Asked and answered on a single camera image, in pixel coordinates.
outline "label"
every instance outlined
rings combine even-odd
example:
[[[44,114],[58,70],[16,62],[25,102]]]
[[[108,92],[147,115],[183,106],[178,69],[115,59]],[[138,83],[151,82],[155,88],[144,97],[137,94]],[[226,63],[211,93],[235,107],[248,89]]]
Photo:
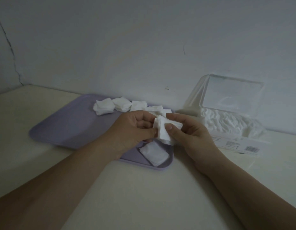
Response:
[[[210,134],[217,147],[252,156],[258,156],[260,152],[266,150],[271,144],[267,141],[234,136],[218,131],[210,131]]]

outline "white table surface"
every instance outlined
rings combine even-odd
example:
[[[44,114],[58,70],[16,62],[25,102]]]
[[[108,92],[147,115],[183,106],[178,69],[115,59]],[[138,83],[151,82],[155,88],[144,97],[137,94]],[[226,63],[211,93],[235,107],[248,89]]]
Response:
[[[31,140],[28,131],[79,95],[24,86],[0,95],[0,197],[72,150]],[[237,165],[296,207],[296,136],[269,131],[260,158],[222,150]],[[111,162],[62,229],[243,229],[211,182],[182,151],[155,171]]]

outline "purple tray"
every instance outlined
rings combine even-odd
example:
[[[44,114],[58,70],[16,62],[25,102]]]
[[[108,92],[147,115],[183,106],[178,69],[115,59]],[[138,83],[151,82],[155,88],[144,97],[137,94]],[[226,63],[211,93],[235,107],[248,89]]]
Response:
[[[98,138],[115,122],[121,112],[97,116],[93,110],[96,100],[107,97],[97,94],[85,94],[71,101],[29,131],[33,140],[50,143],[71,149],[78,149]],[[145,142],[127,151],[119,159],[123,162],[155,170],[163,170],[173,162],[173,146],[160,143],[169,153],[169,158],[158,167],[154,167],[140,152]]]

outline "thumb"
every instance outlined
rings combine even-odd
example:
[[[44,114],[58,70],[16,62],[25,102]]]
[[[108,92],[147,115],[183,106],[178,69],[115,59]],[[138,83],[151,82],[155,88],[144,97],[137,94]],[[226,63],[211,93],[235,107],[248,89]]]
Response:
[[[175,125],[168,123],[165,125],[165,129],[170,136],[172,136],[176,141],[181,144],[184,144],[187,140],[187,134],[179,130]]]
[[[139,129],[138,128],[138,136],[140,140],[146,140],[150,138],[155,138],[157,136],[158,130],[156,128],[147,128],[147,129]]]

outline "person's left hand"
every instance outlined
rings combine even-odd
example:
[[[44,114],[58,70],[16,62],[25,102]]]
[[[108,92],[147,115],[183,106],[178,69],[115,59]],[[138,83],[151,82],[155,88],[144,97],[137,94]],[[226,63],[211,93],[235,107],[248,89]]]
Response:
[[[109,152],[119,159],[123,153],[139,142],[150,141],[157,136],[153,127],[155,116],[147,111],[132,111],[121,114],[113,125],[97,140],[107,145]]]

